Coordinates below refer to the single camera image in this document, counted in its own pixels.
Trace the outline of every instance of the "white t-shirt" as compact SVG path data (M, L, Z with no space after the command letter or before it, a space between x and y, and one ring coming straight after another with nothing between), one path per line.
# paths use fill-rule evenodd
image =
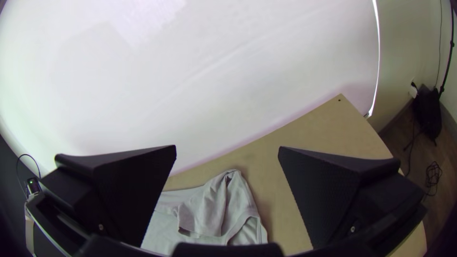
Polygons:
M225 171L198 188L162 192L141 248L171 255L179 242L267 243L267 232L240 171Z

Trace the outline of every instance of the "white wall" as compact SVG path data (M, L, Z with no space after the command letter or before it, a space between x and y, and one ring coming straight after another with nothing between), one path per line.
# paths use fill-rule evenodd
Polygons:
M419 85L435 84L437 68L428 63L437 55L437 47L432 47L437 38L431 19L433 2L439 6L437 0L378 0L381 63L375 108L368 119L376 131L411 99L408 90L413 78Z
M449 43L451 38L451 7L449 0L442 0L443 4L443 26L441 34L441 62L438 77L438 85L441 86L446 72L447 59L449 57ZM435 37L439 38L439 22L440 22L439 2L435 3L433 12L433 22ZM454 14L454 42L457 42L457 17ZM434 42L434 47L438 49L439 41ZM438 54L433 58L436 66L438 64ZM441 102L451 113L454 120L457 120L457 47L454 47L451 66L449 67L449 74L447 75L445 92L441 96Z
M0 132L48 171L176 144L179 172L339 93L369 112L377 28L372 0L8 1Z

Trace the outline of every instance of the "black cable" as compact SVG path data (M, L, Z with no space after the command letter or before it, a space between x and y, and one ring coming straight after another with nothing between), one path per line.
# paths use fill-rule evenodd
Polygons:
M443 175L443 171L439 167L436 161L433 161L426 170L425 173L425 186L428 188L427 193L425 194L424 198L427 196L435 196L438 192L438 182Z
M435 88L438 85L438 76L439 76L439 68L441 66L441 31L442 31L442 26L443 26L443 6L441 3L442 0L439 0L439 16L441 18L441 21L439 22L439 47L438 47L438 73L437 73L437 80L435 81Z
M408 144L405 148L403 148L403 151L406 151L409 145L411 145L411 148L409 149L409 157L408 157L408 172L405 174L405 177L409 175L411 172L411 154L413 153L413 147L414 147L414 140L416 139L416 135L414 135L414 115L413 115L413 138L411 139L411 144Z
M21 183L20 180L19 180L19 172L18 172L19 161L20 161L20 159L21 159L22 157L24 157L24 156L28 156L28 157L32 158L32 160L35 162L35 164L37 165L38 176L39 176L40 179L41 179L41 173L40 173L40 167L38 166L37 161L35 161L35 159L34 159L31 155L29 155L29 154L21 154L21 155L18 157L18 159L16 160L16 178L18 179L18 183L19 183L19 186L20 186L21 191L24 193L24 196L25 196L25 198L27 199L27 193L26 193L26 191L24 190L24 188L22 187L22 183Z
M447 74L449 73L449 67L451 66L451 58L452 58L452 49L454 48L454 11L451 6L451 47L449 49L449 59L447 60L447 67L446 72L444 73L443 84L441 84L441 88L439 89L438 98L441 98L441 94L444 92L444 84L446 83Z

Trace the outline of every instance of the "wooden board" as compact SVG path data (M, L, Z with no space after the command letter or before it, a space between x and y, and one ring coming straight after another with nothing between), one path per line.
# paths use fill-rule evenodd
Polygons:
M359 158L392 157L368 122L339 95L262 138L169 177L164 190L199 186L224 170L239 169L250 186L268 240L277 242L285 255L311 250L308 233L278 161L280 146ZM422 223L420 226L425 241Z

